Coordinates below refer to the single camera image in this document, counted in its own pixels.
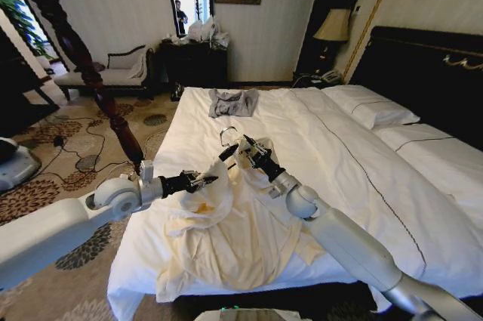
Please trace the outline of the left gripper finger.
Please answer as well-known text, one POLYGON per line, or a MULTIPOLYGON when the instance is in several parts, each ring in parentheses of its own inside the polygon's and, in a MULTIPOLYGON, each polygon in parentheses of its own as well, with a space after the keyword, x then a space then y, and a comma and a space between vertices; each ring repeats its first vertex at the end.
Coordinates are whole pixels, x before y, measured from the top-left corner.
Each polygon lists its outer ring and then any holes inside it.
POLYGON ((218 176, 200 173, 194 170, 183 170, 182 174, 190 183, 212 183, 218 179, 218 176))
POLYGON ((188 192, 189 193, 195 193, 203 188, 205 188, 207 185, 213 183, 214 180, 195 180, 191 181, 188 186, 188 192))

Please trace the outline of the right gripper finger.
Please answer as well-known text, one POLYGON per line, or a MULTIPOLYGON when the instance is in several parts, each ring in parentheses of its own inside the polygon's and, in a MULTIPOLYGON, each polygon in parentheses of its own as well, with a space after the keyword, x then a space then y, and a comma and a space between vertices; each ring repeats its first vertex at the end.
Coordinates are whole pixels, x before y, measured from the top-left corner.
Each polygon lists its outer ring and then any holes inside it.
POLYGON ((219 156, 219 159, 228 159, 234 155, 241 155, 242 153, 246 153, 251 149, 249 144, 233 144, 227 147, 219 156))
POLYGON ((249 146, 252 150, 255 150, 258 153, 271 153, 272 152, 270 148, 265 147, 261 143, 257 142, 255 139, 248 137, 246 134, 243 134, 243 136, 244 136, 245 140, 247 141, 247 143, 249 144, 249 146))

